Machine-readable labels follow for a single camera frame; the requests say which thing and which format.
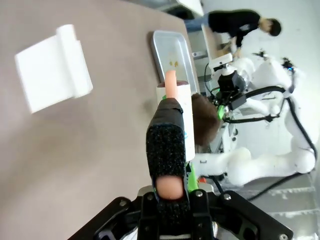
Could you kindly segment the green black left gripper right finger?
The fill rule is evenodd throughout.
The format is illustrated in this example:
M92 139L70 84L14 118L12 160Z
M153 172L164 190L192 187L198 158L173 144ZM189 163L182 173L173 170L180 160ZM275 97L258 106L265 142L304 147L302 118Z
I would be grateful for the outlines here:
M186 181L187 181L187 190L189 193L193 192L194 190L197 190L199 188L198 186L198 178L195 173L195 169L189 161L186 164Z

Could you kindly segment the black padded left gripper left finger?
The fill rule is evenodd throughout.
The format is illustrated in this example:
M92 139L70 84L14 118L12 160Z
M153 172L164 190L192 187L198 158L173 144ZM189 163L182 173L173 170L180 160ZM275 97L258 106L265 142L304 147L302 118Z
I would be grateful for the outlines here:
M183 109L175 98L162 100L146 131L146 157L155 193L175 201L186 195Z

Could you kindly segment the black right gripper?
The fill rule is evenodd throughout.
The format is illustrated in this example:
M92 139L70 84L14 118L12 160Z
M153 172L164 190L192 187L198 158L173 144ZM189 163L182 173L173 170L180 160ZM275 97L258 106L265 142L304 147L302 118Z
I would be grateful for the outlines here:
M229 100L241 93L246 89L246 82L237 71L229 75L220 75L218 78L219 91L216 94L216 98L220 101ZM217 116L219 120L222 120L225 115L225 106L219 105L217 107Z

